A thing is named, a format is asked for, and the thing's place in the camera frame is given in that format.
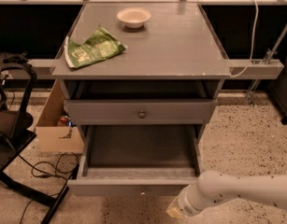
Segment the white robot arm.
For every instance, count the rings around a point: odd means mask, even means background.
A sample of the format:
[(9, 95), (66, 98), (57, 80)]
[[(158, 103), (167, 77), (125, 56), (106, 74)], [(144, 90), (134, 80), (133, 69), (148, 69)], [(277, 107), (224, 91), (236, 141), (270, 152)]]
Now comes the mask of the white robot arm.
[(236, 198), (287, 210), (287, 175), (235, 176), (203, 172), (167, 207), (173, 218), (194, 217)]

